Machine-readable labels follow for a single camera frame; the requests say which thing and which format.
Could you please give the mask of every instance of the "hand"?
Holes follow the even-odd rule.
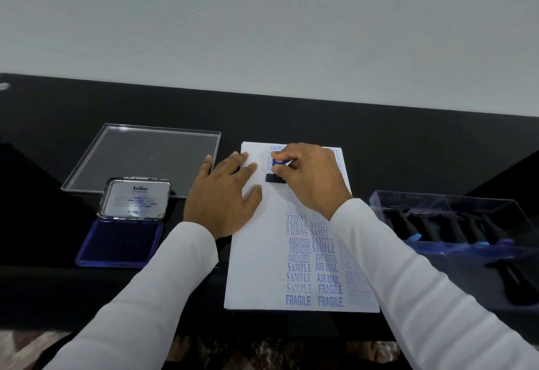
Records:
[[[328,221],[343,203],[353,198],[330,149],[291,143],[271,156],[279,161],[293,160],[288,166],[273,166],[273,173],[286,180],[305,207],[319,212]]]
[[[207,156],[185,201],[183,220],[202,225],[215,239],[228,237],[243,227],[262,201],[262,186],[254,186],[245,201],[241,194],[257,169],[257,164],[251,163],[236,173],[248,157],[248,153],[234,152],[208,175],[212,158]]]

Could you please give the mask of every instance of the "white sleeve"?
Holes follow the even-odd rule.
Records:
[[[356,258],[414,369],[539,369],[539,352],[460,290],[363,201],[335,212],[333,235]]]
[[[187,298],[217,262],[207,229],[178,224],[146,267],[45,369],[161,369]]]

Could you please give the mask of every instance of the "metal ink pad case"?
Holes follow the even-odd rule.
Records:
[[[75,259],[78,266],[144,267],[159,244],[170,181],[144,177],[107,181],[94,221]]]

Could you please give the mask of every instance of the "black table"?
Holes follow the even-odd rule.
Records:
[[[4,191],[0,327],[77,330],[136,274],[73,264],[99,197],[59,187],[106,122],[221,131],[242,141],[343,149],[354,196],[376,189],[464,195],[539,147],[539,118],[0,74]],[[166,232],[182,220],[172,200]],[[225,311],[226,250],[191,295],[179,332],[393,340],[380,314]],[[497,314],[539,340],[536,316]]]

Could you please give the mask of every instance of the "stack of paper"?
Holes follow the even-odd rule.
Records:
[[[258,169],[244,188],[262,184],[252,220],[232,237],[225,308],[379,312],[357,264],[329,231],[329,222],[301,204],[288,184],[266,183],[270,153],[285,145],[244,142]],[[331,148],[348,189],[341,149]]]

